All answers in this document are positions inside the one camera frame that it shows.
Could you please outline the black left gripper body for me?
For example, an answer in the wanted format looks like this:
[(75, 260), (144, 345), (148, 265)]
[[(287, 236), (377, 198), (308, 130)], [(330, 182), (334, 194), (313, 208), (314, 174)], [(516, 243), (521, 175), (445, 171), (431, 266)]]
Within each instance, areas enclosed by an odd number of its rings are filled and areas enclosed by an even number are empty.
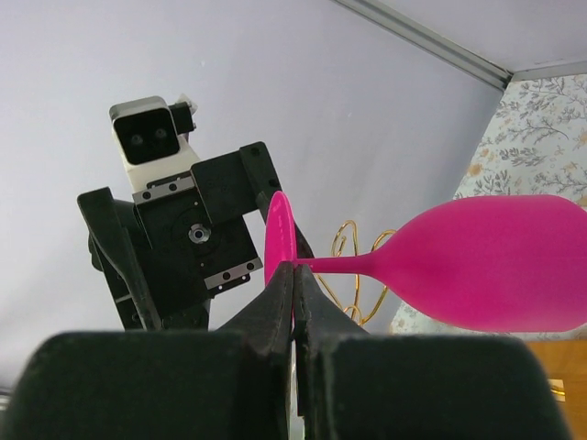
[(262, 268), (244, 218), (213, 225), (189, 172), (132, 197), (150, 246), (146, 277), (161, 315), (202, 306)]

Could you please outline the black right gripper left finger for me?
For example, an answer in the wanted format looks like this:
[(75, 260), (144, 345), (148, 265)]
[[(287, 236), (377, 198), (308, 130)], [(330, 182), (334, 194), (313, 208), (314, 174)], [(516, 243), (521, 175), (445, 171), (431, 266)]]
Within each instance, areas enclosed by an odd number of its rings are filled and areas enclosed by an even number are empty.
[(215, 331), (63, 333), (6, 410), (4, 439), (285, 439), (294, 269)]

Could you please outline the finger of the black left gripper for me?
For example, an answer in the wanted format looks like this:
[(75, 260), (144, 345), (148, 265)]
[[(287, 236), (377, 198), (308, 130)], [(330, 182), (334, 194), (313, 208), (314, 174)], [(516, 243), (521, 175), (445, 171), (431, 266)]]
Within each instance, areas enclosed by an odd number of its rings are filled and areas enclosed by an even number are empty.
[(261, 141), (199, 161), (191, 174), (213, 226), (253, 211), (266, 219), (272, 196), (282, 188), (270, 152)]
[(81, 194), (77, 199), (83, 219), (94, 240), (116, 273), (121, 276), (138, 312), (141, 326), (161, 330), (161, 318), (150, 295), (128, 229), (121, 223), (109, 188)]

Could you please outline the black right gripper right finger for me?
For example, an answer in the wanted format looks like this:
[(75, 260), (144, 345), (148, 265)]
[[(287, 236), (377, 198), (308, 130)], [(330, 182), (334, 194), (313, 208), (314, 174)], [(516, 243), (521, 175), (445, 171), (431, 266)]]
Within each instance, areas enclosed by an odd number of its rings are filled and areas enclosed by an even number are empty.
[(298, 412), (309, 439), (569, 439), (536, 357), (495, 335), (372, 335), (295, 271)]

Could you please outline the pink wine glass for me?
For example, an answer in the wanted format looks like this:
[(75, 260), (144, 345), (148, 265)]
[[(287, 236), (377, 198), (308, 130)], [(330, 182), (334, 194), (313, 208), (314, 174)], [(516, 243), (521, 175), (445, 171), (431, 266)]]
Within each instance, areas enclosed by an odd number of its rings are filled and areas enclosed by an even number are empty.
[(586, 321), (586, 213), (556, 195), (453, 200), (358, 256), (303, 258), (292, 208), (271, 198), (265, 276), (279, 264), (374, 278), (417, 311), (464, 329), (567, 332)]

